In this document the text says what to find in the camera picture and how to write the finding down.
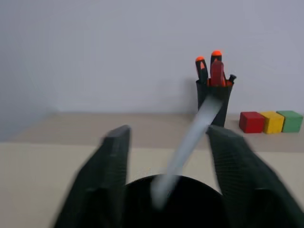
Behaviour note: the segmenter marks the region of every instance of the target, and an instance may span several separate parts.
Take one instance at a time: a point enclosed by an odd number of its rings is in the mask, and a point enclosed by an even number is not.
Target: toy block
[[[239,127],[245,133],[261,133],[264,128],[265,118],[257,112],[241,112]]]
[[[261,112],[262,116],[265,117],[264,133],[275,134],[280,133],[283,128],[284,117],[274,111]]]
[[[303,116],[294,111],[277,111],[280,115],[284,116],[284,123],[282,132],[299,132]]]

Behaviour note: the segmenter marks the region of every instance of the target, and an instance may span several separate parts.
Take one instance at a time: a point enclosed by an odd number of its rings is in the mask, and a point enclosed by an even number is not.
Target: red block
[[[261,133],[264,128],[265,118],[257,112],[241,112],[239,127],[245,133]]]

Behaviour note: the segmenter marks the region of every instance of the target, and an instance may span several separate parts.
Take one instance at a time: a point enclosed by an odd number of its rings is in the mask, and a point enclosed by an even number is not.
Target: screwdriver
[[[211,86],[226,86],[226,80],[224,76],[224,64],[222,61],[215,61],[211,66]]]
[[[222,61],[222,53],[221,51],[219,50],[215,50],[212,52],[211,54],[211,60],[210,60],[210,75],[211,75],[211,66],[212,66],[212,63],[214,61]]]
[[[199,76],[199,82],[201,84],[206,84],[208,80],[208,70],[203,56],[199,56],[195,60],[196,70]]]

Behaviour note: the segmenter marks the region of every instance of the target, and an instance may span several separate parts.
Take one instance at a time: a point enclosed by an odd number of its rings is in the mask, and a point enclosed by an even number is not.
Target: black pen holder
[[[202,103],[208,95],[213,95],[214,97],[223,101],[223,105],[214,118],[212,125],[223,127],[226,120],[227,108],[230,98],[230,93],[233,87],[233,83],[226,87],[219,86],[207,86],[201,84],[199,80],[196,81],[196,88],[198,91],[198,109],[200,109]]]

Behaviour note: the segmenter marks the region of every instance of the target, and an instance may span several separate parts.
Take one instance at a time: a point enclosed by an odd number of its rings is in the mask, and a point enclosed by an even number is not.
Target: gray wall
[[[1,128],[46,113],[192,112],[224,53],[229,112],[304,112],[301,0],[2,0]]]
[[[22,4],[0,2],[0,141],[54,109],[45,48],[38,34],[23,28]]]

